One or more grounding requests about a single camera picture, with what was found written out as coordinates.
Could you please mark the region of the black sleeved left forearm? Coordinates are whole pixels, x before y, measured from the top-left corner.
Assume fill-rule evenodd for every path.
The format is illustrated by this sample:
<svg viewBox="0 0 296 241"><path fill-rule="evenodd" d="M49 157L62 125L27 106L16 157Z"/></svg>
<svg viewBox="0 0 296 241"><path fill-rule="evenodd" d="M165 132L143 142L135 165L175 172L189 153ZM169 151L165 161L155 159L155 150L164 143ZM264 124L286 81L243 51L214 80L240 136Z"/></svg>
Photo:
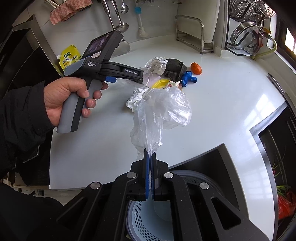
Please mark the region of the black sleeved left forearm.
<svg viewBox="0 0 296 241"><path fill-rule="evenodd" d="M53 130L44 104L44 83L13 89L1 100L1 178L37 149ZM62 204L1 184L1 240L54 240Z"/></svg>

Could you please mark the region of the bare left hand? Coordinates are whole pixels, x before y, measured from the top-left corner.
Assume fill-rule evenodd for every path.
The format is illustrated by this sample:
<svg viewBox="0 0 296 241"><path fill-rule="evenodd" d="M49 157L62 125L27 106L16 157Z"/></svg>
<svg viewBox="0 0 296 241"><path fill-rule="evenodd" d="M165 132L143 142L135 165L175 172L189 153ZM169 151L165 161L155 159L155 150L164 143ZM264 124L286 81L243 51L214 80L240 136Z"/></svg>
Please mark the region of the bare left hand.
<svg viewBox="0 0 296 241"><path fill-rule="evenodd" d="M82 110L82 116L84 118L90 117L91 109L96 106L96 101L102 96L101 91L107 88L108 84L103 83L102 88L95 90L93 96L90 96L86 82L81 78L63 77L53 81L44 88L44 104L50 122L53 126L58 126L63 103L71 93L76 93L79 97L86 99L86 108Z"/></svg>

